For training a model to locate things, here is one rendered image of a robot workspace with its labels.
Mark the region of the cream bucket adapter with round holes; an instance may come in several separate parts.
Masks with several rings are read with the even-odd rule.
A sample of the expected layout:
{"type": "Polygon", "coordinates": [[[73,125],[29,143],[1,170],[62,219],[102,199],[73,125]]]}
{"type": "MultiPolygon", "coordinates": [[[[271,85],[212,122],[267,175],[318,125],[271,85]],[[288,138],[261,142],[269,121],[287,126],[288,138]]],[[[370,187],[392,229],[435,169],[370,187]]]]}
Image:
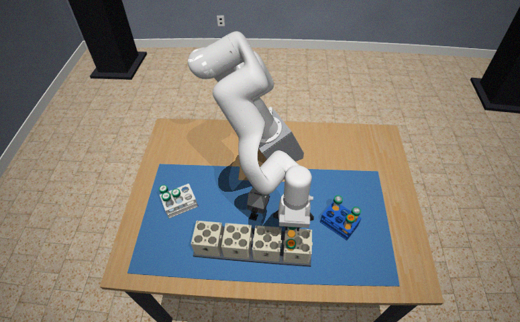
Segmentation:
{"type": "Polygon", "coordinates": [[[251,245],[251,225],[233,223],[225,224],[223,241],[221,245],[224,257],[250,259],[251,245]]]}
{"type": "Polygon", "coordinates": [[[281,229],[281,227],[255,225],[253,260],[279,262],[280,245],[282,244],[281,229]]]}

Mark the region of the white tube rack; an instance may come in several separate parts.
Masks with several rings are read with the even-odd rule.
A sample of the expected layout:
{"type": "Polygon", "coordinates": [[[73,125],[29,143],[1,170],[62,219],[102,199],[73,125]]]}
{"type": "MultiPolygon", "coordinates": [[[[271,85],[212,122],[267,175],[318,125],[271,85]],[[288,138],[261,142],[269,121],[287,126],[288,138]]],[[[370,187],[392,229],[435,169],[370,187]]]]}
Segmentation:
{"type": "Polygon", "coordinates": [[[168,208],[166,207],[165,205],[165,202],[162,200],[162,194],[160,195],[160,198],[162,200],[162,203],[164,205],[164,209],[166,211],[166,214],[168,215],[168,218],[170,219],[171,217],[174,217],[174,216],[177,216],[177,215],[180,215],[181,213],[184,213],[186,211],[189,211],[191,209],[194,209],[196,207],[198,207],[197,205],[197,202],[196,202],[196,198],[191,190],[191,187],[189,185],[184,185],[184,186],[181,186],[181,187],[178,187],[177,189],[180,190],[180,195],[182,197],[182,203],[180,204],[176,204],[175,201],[174,201],[174,198],[172,196],[172,191],[169,191],[171,197],[172,197],[172,201],[173,201],[173,206],[168,208]],[[185,189],[182,191],[183,188],[187,187],[188,189],[185,189]],[[185,193],[186,192],[186,193],[185,193]],[[181,205],[184,205],[184,207],[181,207],[181,208],[178,208],[178,206],[181,206],[181,205]],[[171,211],[169,212],[168,210],[171,210],[175,208],[174,211],[171,211]]]}

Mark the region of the blue table mat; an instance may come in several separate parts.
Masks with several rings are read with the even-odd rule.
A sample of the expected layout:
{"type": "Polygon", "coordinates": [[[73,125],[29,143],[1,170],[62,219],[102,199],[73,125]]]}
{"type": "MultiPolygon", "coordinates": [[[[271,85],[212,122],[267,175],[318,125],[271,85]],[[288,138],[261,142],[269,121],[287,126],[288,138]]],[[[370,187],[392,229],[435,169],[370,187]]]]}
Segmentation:
{"type": "Polygon", "coordinates": [[[400,286],[391,233],[378,171],[308,169],[312,229],[311,266],[290,266],[193,257],[196,221],[281,227],[273,217],[284,194],[284,182],[269,194],[264,214],[251,217],[249,180],[238,180],[239,166],[159,164],[148,199],[128,274],[340,286],[400,286]],[[198,207],[168,218],[159,186],[171,191],[189,184],[198,207]],[[352,211],[361,209],[360,223],[345,240],[320,223],[336,195],[352,211]]]}

